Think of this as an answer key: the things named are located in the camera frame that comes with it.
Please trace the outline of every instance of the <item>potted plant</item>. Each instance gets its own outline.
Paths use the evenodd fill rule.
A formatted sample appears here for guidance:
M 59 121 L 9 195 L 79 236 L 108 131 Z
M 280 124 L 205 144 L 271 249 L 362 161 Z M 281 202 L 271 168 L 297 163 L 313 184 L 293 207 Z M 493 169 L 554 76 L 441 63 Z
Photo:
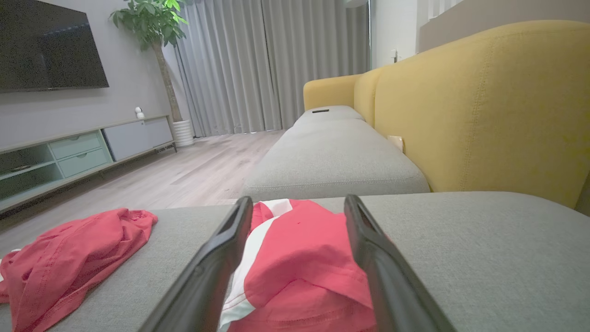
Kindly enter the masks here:
M 192 145 L 191 124 L 189 120 L 182 120 L 168 66 L 162 52 L 163 46 L 172 44 L 176 47 L 179 38 L 186 38 L 180 25 L 188 23 L 178 15 L 181 9 L 179 2 L 184 2 L 184 0 L 123 1 L 129 2 L 128 8 L 114 11 L 110 18 L 117 28 L 123 27 L 137 37 L 142 51 L 151 48 L 156 53 L 168 101 L 170 101 L 176 144 L 179 147 Z

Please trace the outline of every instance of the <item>gray curtain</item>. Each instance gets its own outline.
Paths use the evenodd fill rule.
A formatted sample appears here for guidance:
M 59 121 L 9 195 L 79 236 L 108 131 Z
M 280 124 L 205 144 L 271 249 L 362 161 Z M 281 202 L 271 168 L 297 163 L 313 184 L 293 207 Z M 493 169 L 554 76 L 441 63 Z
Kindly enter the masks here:
M 368 10 L 342 0 L 196 0 L 179 65 L 206 136 L 287 129 L 310 80 L 369 70 Z

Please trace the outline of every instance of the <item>cabinet door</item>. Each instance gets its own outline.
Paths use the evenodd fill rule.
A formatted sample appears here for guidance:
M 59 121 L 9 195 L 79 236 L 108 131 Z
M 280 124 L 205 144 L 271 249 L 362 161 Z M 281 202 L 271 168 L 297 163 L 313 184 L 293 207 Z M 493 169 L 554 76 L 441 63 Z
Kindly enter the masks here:
M 147 120 L 146 129 L 152 147 L 172 141 L 172 132 L 166 118 Z
M 153 147 L 144 121 L 104 128 L 103 132 L 115 161 L 145 152 Z

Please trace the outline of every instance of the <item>red garment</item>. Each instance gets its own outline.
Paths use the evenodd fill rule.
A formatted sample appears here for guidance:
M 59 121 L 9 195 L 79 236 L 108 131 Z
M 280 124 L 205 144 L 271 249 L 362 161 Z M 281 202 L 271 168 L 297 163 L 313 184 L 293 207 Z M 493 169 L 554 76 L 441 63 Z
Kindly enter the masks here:
M 158 218 L 118 209 L 64 223 L 0 263 L 0 303 L 10 303 L 12 331 L 42 332 L 76 310 L 149 239 Z
M 219 324 L 230 332 L 375 331 L 366 274 L 343 213 L 312 201 L 254 206 L 240 266 Z

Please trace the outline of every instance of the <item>white ribbed plant pot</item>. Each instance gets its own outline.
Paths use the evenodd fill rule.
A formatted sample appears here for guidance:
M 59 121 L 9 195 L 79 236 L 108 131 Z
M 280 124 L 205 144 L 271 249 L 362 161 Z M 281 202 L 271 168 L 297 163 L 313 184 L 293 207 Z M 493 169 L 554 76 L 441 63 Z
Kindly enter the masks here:
M 192 139 L 190 120 L 172 122 L 172 127 L 174 128 L 174 140 L 177 147 L 188 147 L 195 143 Z

